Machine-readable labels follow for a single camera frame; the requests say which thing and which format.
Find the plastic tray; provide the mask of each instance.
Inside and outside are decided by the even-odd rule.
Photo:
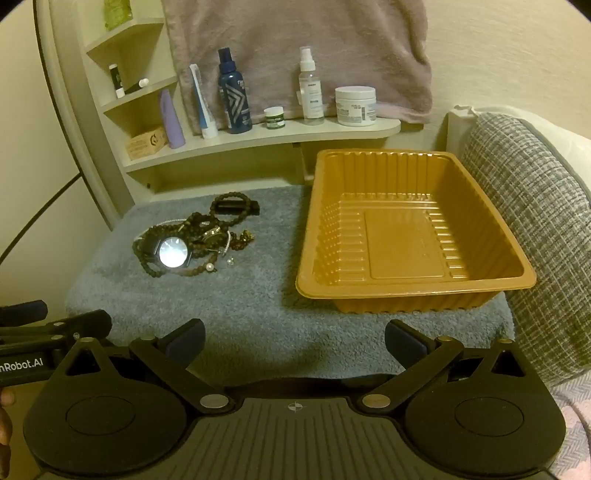
[[[478,307],[535,272],[451,153],[319,153],[296,286],[341,312]]]

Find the white jar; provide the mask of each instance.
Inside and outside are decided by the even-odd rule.
[[[335,99],[336,115],[341,125],[367,127],[375,123],[375,88],[338,87]]]

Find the white tube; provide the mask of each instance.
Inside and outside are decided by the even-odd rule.
[[[207,102],[202,94],[201,87],[201,73],[197,64],[189,65],[191,75],[193,75],[193,86],[195,87],[195,96],[197,98],[197,105],[199,107],[199,126],[201,127],[201,134],[203,138],[213,138],[217,136],[217,125],[213,115],[207,105]]]

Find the white spray bottle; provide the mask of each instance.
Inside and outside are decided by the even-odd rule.
[[[316,75],[316,63],[310,47],[300,47],[300,92],[298,98],[304,109],[306,125],[320,125],[324,122],[324,105],[320,78]]]

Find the pink towel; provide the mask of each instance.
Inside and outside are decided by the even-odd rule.
[[[163,0],[171,50],[187,114],[199,132],[188,66],[196,63],[220,128],[217,50],[230,47],[247,87],[254,123],[281,105],[302,117],[296,90],[300,47],[310,45],[328,116],[335,87],[372,86],[377,114],[425,123],[431,112],[431,67],[425,52],[427,14],[421,0]]]
[[[552,472],[560,480],[591,478],[591,371],[552,387],[566,423],[566,437]]]

